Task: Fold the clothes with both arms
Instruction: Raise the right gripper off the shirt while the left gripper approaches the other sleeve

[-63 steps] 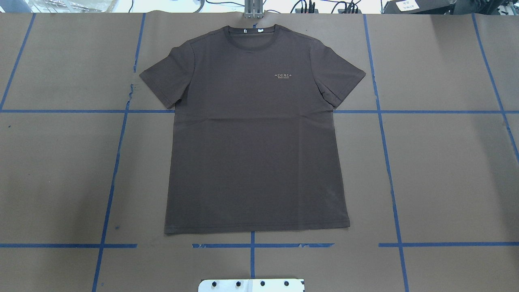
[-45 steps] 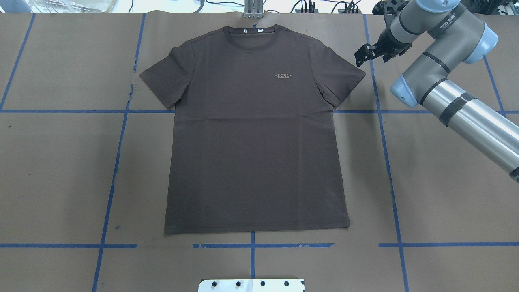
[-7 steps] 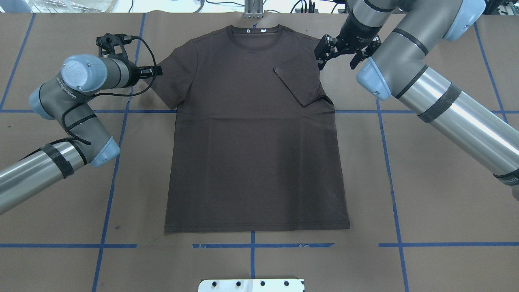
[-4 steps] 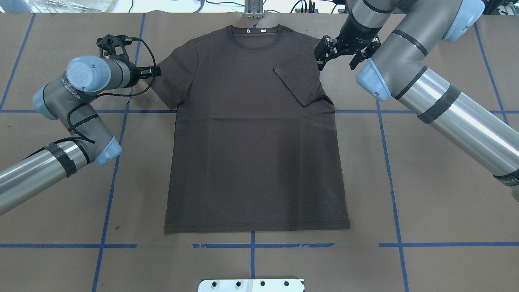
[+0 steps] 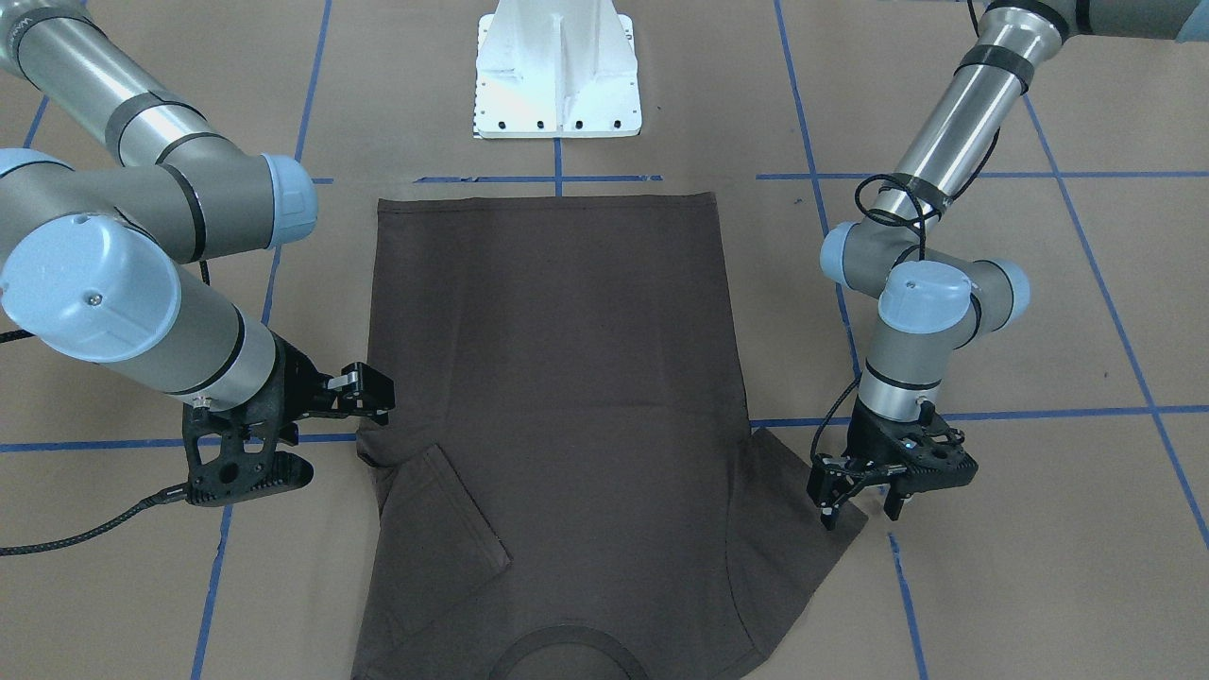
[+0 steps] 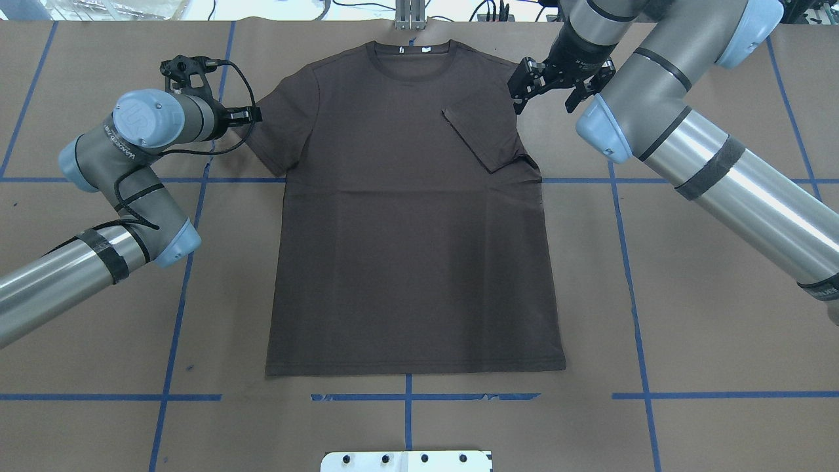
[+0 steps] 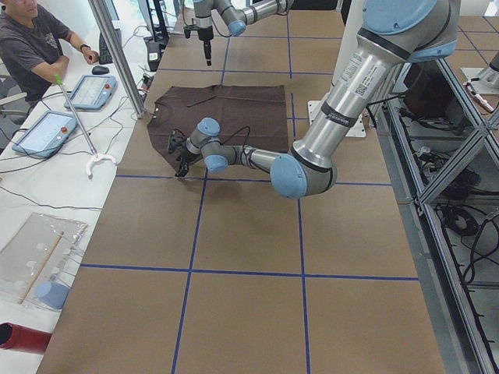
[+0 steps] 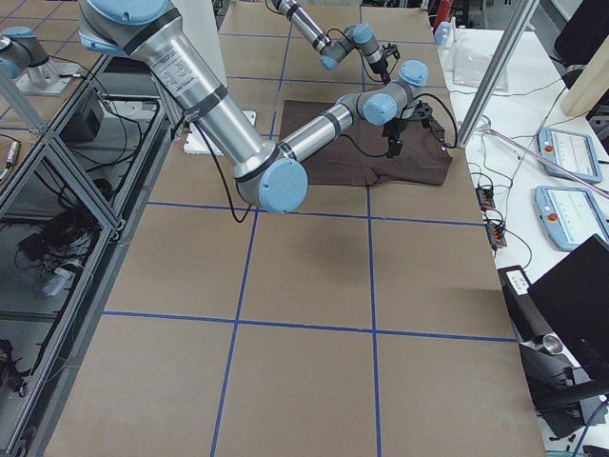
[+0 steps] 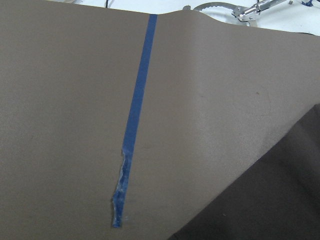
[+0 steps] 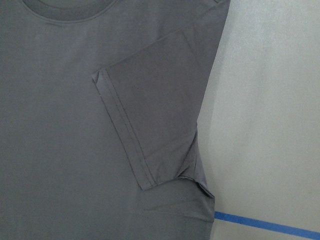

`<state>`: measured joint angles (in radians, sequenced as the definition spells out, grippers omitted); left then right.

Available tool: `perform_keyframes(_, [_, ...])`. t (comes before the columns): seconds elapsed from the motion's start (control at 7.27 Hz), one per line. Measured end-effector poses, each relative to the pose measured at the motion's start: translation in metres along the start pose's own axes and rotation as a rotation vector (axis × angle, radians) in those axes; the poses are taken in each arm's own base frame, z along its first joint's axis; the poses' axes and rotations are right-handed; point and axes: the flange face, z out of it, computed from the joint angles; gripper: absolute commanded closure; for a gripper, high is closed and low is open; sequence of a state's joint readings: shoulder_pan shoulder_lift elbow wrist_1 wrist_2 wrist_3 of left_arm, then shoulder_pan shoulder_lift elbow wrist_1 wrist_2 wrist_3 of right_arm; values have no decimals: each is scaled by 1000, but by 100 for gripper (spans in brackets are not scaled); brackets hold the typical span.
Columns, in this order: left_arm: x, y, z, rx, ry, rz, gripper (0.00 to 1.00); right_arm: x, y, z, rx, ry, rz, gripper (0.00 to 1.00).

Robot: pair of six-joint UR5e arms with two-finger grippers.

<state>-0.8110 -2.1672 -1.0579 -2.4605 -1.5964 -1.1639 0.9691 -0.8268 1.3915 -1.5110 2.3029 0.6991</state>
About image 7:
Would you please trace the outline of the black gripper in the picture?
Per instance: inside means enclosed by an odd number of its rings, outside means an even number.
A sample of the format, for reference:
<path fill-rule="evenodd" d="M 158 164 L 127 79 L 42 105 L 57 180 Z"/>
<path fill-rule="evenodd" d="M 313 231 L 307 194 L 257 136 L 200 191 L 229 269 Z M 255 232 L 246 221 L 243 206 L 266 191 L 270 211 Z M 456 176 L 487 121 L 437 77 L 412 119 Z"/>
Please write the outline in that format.
<path fill-rule="evenodd" d="M 203 52 L 207 66 L 212 65 L 211 58 L 211 40 L 213 39 L 212 26 L 197 26 L 196 24 L 185 25 L 183 27 L 184 36 L 186 39 L 191 38 L 193 32 L 197 33 L 198 39 L 203 41 Z"/>
<path fill-rule="evenodd" d="M 187 136 L 181 130 L 172 130 L 168 137 L 168 154 L 175 156 L 178 169 L 176 178 L 185 178 L 189 174 L 190 165 L 200 160 L 200 155 L 187 150 Z"/>

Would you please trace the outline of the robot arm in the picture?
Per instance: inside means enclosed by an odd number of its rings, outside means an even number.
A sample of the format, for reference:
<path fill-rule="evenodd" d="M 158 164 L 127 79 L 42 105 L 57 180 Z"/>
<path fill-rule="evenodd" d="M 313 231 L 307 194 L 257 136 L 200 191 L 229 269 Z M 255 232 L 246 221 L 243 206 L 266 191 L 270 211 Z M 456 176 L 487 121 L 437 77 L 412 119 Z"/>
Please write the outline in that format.
<path fill-rule="evenodd" d="M 325 94 L 306 135 L 287 153 L 225 145 L 219 123 L 203 118 L 177 146 L 176 177 L 184 177 L 191 164 L 202 160 L 214 173 L 233 164 L 265 171 L 274 190 L 285 198 L 326 192 L 337 178 L 333 153 L 388 73 L 396 65 L 433 61 L 455 51 L 460 7 L 459 1 L 365 1 L 356 50 Z"/>
<path fill-rule="evenodd" d="M 189 39 L 192 32 L 197 33 L 198 39 L 203 42 L 207 66 L 211 66 L 211 41 L 214 39 L 213 11 L 216 11 L 224 21 L 231 37 L 241 35 L 247 26 L 268 16 L 287 14 L 292 5 L 293 1 L 267 0 L 237 9 L 229 0 L 193 1 L 194 15 L 191 24 L 184 26 L 184 35 Z"/>

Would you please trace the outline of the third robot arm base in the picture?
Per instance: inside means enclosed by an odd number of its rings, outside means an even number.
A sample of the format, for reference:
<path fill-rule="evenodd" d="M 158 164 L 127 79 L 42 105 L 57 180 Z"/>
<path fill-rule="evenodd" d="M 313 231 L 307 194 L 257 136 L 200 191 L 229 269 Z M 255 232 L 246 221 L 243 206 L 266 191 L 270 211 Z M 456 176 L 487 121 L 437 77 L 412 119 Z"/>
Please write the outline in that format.
<path fill-rule="evenodd" d="M 498 53 L 485 68 L 461 68 L 464 85 L 474 94 L 498 95 Z"/>

